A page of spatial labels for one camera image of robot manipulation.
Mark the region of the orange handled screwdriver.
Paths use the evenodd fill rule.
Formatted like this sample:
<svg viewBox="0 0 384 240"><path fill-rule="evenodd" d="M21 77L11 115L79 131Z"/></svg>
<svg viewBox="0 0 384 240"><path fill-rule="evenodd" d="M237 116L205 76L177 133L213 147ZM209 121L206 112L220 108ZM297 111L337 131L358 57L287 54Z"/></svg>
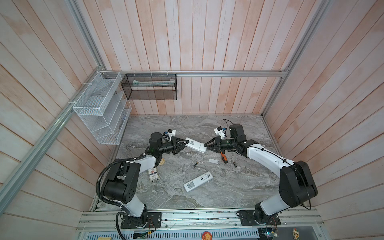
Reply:
<svg viewBox="0 0 384 240"><path fill-rule="evenodd" d="M227 159L226 155L223 152L220 152L220 154L221 154L221 159L224 162L224 164L227 164L228 163L228 159Z"/></svg>

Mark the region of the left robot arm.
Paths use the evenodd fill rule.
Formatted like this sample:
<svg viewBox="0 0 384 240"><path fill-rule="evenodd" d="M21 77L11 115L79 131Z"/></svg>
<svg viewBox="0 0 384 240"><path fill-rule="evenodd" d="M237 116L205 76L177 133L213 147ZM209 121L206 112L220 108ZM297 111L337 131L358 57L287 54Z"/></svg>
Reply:
<svg viewBox="0 0 384 240"><path fill-rule="evenodd" d="M189 142L177 137L166 137L159 132L152 133L149 146L139 157L116 159L102 170L96 182L97 196L102 202L119 207L124 217L135 227L145 227L148 224L148 209L136 195L139 175L157 167L162 154L176 155Z"/></svg>

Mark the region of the white TV remote control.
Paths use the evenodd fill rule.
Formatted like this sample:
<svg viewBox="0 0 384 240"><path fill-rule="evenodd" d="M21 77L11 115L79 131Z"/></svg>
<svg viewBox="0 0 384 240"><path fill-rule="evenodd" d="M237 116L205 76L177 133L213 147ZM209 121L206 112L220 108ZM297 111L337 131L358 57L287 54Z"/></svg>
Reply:
<svg viewBox="0 0 384 240"><path fill-rule="evenodd" d="M214 177L211 174L211 172L206 172L203 175L200 175L199 177L187 182L184 184L185 190L188 192L200 187L201 185L207 183L208 181L212 180Z"/></svg>

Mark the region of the white air conditioner remote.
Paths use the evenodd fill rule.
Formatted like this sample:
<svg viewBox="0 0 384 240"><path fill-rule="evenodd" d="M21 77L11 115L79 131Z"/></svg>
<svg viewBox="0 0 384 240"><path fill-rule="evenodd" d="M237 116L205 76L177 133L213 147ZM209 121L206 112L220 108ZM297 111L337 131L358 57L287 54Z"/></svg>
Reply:
<svg viewBox="0 0 384 240"><path fill-rule="evenodd" d="M207 148L204 146L203 143L200 143L200 142L193 140L193 139L190 139L190 138L186 138L186 140L189 141L189 143L187 144L188 148L191 148L191 149L198 151L200 153L206 152Z"/></svg>

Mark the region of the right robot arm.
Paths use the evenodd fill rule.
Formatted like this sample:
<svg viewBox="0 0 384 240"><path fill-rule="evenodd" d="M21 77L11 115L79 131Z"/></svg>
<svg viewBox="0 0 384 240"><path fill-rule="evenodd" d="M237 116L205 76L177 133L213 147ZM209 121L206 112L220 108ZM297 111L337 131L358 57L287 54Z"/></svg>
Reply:
<svg viewBox="0 0 384 240"><path fill-rule="evenodd" d="M259 225L267 225L277 213L310 202L318 195L318 189L307 163L285 159L264 148L255 140L247 139L243 126L229 126L230 138L225 139L221 127L215 129L216 137L204 143L204 147L225 156L235 152L263 165L279 178L278 193L255 205L254 218Z"/></svg>

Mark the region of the white battery cover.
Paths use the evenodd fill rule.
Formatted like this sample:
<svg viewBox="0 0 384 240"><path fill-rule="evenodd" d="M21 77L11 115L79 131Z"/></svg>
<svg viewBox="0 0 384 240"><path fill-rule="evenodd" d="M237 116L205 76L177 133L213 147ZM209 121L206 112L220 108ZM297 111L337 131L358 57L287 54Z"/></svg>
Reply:
<svg viewBox="0 0 384 240"><path fill-rule="evenodd" d="M209 162L217 165L219 164L219 161L214 159L209 159Z"/></svg>

